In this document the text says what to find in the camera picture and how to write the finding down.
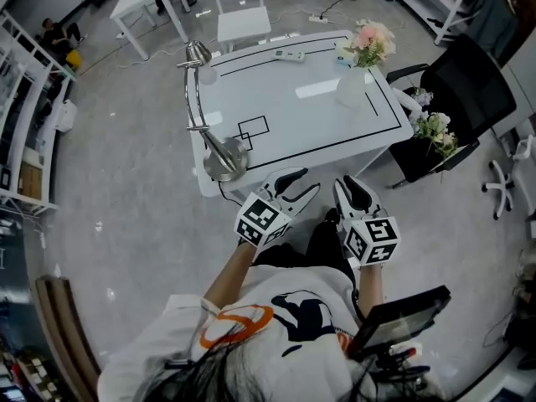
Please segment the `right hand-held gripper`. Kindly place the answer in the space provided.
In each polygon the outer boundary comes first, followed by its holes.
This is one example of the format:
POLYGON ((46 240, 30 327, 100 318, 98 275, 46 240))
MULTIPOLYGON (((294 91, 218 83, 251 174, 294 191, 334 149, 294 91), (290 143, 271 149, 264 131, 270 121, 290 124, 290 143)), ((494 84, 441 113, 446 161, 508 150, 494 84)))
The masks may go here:
POLYGON ((392 259, 400 241, 394 216, 382 208, 378 194, 349 175, 333 184, 336 208, 343 221, 343 248, 350 265, 380 265, 392 259))

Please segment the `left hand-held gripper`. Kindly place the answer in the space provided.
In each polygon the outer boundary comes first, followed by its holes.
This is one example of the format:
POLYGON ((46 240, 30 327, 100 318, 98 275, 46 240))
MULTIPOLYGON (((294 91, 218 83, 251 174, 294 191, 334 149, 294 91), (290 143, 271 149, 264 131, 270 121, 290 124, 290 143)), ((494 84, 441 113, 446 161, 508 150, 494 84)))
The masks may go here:
POLYGON ((281 211, 263 198, 277 198, 307 172, 306 167, 287 167, 269 174, 261 184, 261 196, 250 193, 241 206, 234 232, 256 249, 279 243, 291 226, 289 216, 297 216, 320 192, 321 184, 311 185, 295 198, 281 196, 281 211))

